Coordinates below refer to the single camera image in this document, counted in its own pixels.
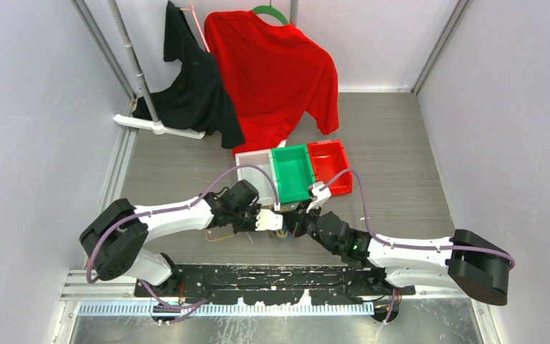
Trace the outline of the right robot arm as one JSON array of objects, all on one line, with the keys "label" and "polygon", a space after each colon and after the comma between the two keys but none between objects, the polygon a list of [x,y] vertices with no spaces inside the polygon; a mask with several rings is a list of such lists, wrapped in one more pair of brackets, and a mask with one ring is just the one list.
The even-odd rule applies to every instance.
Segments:
[{"label": "right robot arm", "polygon": [[287,211],[285,227],[294,236],[307,235],[355,269],[372,268],[371,289],[387,294],[392,288],[443,287],[463,291],[482,303],[508,302],[511,255],[467,229],[439,239],[401,239],[353,229],[329,211]]}]

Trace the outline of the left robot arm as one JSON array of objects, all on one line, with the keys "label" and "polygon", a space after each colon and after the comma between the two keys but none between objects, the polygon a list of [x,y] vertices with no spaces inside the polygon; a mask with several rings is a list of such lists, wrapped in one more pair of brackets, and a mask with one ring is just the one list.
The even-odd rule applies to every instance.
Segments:
[{"label": "left robot arm", "polygon": [[242,180],[217,193],[162,206],[133,206],[127,199],[118,199],[79,236],[89,258],[87,280],[133,277],[164,296],[173,295],[181,284],[179,269],[167,254],[154,254],[145,244],[189,230],[232,226],[252,231],[261,209],[258,197],[257,189]]}]

